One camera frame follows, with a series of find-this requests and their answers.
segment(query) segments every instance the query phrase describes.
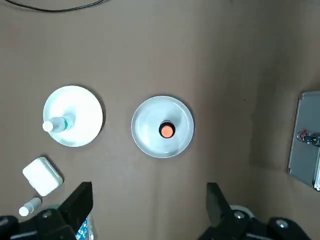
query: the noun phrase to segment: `white cap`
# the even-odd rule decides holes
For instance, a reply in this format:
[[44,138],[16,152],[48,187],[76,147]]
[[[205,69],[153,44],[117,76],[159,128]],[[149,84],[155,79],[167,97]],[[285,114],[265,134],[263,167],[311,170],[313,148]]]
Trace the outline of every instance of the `white cap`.
[[22,206],[20,207],[19,209],[19,214],[22,216],[22,217],[25,217],[25,216],[28,216],[30,213],[29,209],[25,206]]
[[33,211],[38,208],[42,204],[42,201],[38,197],[34,197],[30,201],[28,201],[26,204],[24,204],[19,209],[19,214],[22,217],[28,216],[29,214],[33,213]]
[[53,129],[54,129],[54,125],[52,124],[52,122],[50,121],[45,121],[43,124],[42,124],[42,128],[43,130],[45,130],[46,132],[51,132]]

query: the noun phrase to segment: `bottle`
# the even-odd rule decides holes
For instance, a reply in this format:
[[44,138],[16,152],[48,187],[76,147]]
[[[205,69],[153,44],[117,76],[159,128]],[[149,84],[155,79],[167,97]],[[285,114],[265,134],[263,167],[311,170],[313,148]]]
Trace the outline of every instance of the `bottle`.
[[69,130],[73,127],[74,121],[71,117],[64,116],[54,116],[48,121],[44,121],[42,128],[48,133],[61,133],[65,130]]
[[19,214],[22,217],[26,217],[29,214],[33,213],[34,210],[36,210],[38,207],[40,207],[42,204],[42,201],[38,197],[32,198],[30,201],[25,203],[22,207],[19,209]]

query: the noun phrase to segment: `brown table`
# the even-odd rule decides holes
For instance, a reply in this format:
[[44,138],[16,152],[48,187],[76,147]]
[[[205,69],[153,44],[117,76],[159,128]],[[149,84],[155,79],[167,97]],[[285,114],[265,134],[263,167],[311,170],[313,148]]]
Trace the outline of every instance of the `brown table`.
[[[285,169],[298,95],[320,86],[319,21],[315,0],[111,0],[65,14],[1,2],[0,213],[35,195],[22,169],[47,155],[65,182],[43,206],[92,181],[100,239],[196,239],[209,225],[206,182],[318,239],[320,194]],[[76,149],[42,130],[47,97],[70,84],[94,90],[107,112]],[[160,94],[186,102],[196,124],[189,148],[167,160],[141,152],[130,129],[138,105]]]

